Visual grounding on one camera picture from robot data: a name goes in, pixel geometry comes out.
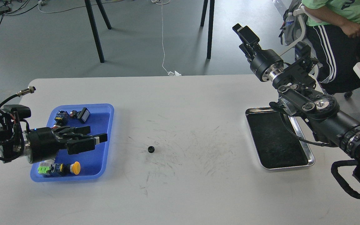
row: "black table leg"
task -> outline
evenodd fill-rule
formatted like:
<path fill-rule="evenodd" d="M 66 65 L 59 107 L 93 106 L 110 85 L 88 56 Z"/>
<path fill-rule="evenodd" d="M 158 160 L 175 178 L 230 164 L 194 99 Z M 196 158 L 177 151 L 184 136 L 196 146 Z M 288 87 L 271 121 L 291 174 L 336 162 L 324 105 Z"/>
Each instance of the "black table leg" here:
<path fill-rule="evenodd" d="M 97 27 L 95 25 L 93 9 L 91 8 L 90 0 L 84 0 L 84 2 L 86 3 L 88 18 L 90 19 L 91 30 L 92 30 L 92 34 L 94 35 L 94 40 L 95 40 L 95 45 L 97 47 L 98 56 L 100 57 L 100 62 L 104 63 L 105 59 L 104 59 L 104 55 L 103 55 L 103 50 L 101 48 L 101 42 L 100 42 L 100 38 L 98 36 Z"/>
<path fill-rule="evenodd" d="M 206 58 L 210 59 L 212 51 L 212 33 L 213 33 L 213 12 L 215 10 L 215 0 L 210 0 L 209 3 L 209 27 L 207 31 L 207 53 Z"/>
<path fill-rule="evenodd" d="M 201 27 L 204 26 L 205 16 L 206 16 L 206 8 L 208 7 L 208 0 L 204 0 L 204 7 L 202 8 L 202 16 L 201 16 Z"/>
<path fill-rule="evenodd" d="M 103 6 L 103 4 L 101 3 L 101 0 L 96 0 L 96 2 L 97 2 L 97 5 L 98 5 L 98 8 L 100 8 L 102 17 L 104 18 L 104 21 L 105 21 L 105 24 L 106 24 L 108 30 L 112 29 L 112 27 L 111 27 L 111 25 L 110 25 L 110 23 L 109 23 L 109 19 L 108 19 L 108 17 L 106 16 L 106 12 L 105 12 L 104 6 Z"/>

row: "person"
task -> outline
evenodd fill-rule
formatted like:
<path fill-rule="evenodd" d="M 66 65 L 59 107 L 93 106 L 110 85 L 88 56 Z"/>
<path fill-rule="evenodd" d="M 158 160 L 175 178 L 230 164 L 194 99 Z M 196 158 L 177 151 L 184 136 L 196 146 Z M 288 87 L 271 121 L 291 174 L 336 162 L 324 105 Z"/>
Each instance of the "person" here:
<path fill-rule="evenodd" d="M 360 87 L 353 67 L 360 61 L 360 0 L 302 0 L 305 10 L 322 20 L 307 20 L 307 38 L 323 65 L 317 76 L 328 94 Z"/>

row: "person's hand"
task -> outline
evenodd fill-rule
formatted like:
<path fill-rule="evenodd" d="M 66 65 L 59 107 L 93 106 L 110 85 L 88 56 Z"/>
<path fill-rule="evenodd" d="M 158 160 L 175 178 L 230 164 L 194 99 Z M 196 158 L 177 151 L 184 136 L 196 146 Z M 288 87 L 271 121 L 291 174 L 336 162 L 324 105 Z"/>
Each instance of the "person's hand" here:
<path fill-rule="evenodd" d="M 360 37 L 360 24 L 348 21 L 346 24 L 340 26 L 344 34 L 349 38 Z"/>

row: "blue tray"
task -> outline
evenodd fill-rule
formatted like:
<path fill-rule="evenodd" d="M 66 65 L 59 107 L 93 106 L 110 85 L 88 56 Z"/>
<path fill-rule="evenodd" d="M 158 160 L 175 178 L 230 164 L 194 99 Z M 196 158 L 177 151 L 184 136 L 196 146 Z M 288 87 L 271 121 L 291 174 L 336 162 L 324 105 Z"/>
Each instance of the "blue tray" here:
<path fill-rule="evenodd" d="M 97 144 L 95 149 L 88 152 L 82 152 L 77 155 L 68 155 L 66 149 L 61 150 L 56 155 L 56 163 L 74 163 L 80 162 L 81 170 L 78 175 L 69 174 L 63 177 L 47 177 L 39 175 L 37 168 L 39 162 L 33 164 L 30 177 L 35 182 L 50 182 L 50 181 L 79 181 L 91 180 L 99 178 L 105 171 L 106 159 L 108 157 L 109 140 L 111 136 L 111 128 L 113 122 L 114 108 L 111 104 L 78 104 L 78 105 L 62 105 L 54 108 L 48 119 L 47 127 L 54 126 L 54 119 L 58 111 L 67 111 L 70 113 L 73 110 L 81 111 L 83 107 L 87 107 L 90 111 L 90 116 L 85 124 L 77 119 L 69 119 L 67 123 L 71 127 L 91 127 L 91 135 L 107 133 L 107 141 Z"/>

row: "black track pants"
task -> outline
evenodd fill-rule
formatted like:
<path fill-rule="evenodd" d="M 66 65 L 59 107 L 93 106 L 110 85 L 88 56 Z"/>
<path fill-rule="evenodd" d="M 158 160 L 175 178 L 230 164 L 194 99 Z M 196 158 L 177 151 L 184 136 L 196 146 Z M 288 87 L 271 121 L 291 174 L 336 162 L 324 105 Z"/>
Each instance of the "black track pants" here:
<path fill-rule="evenodd" d="M 317 81 L 328 94 L 344 93 L 360 87 L 353 67 L 360 60 L 360 37 L 349 38 L 334 25 L 307 26 L 307 38 L 323 64 Z"/>

